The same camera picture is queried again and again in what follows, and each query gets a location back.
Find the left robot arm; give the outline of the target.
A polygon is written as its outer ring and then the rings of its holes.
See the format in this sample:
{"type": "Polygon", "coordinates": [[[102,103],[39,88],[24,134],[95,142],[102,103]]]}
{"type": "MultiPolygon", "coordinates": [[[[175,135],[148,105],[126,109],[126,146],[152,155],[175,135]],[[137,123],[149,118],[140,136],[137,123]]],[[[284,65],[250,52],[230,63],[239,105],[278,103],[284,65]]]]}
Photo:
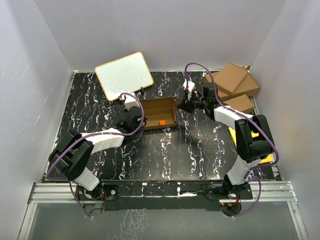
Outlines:
{"type": "Polygon", "coordinates": [[[99,199],[104,188],[98,177],[87,168],[89,158],[96,152],[131,143],[135,135],[141,133],[146,122],[144,110],[133,106],[126,111],[124,118],[110,129],[94,133],[70,130],[49,156],[51,167],[46,178],[75,182],[86,189],[85,192],[91,199],[99,199]]]}

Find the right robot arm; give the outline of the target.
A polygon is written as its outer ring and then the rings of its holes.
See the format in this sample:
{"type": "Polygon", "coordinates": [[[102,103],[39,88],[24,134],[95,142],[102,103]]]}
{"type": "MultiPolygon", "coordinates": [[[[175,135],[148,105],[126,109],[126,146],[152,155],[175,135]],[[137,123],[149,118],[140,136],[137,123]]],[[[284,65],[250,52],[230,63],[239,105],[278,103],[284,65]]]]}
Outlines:
{"type": "Polygon", "coordinates": [[[225,174],[221,186],[208,189],[215,195],[233,199],[246,189],[249,172],[274,152],[274,141],[267,119],[262,114],[246,114],[223,104],[213,82],[205,83],[202,93],[197,92],[195,83],[188,80],[184,81],[182,89],[184,97],[177,104],[179,109],[188,113],[193,113],[196,109],[204,110],[213,121],[235,130],[235,163],[225,174]]]}

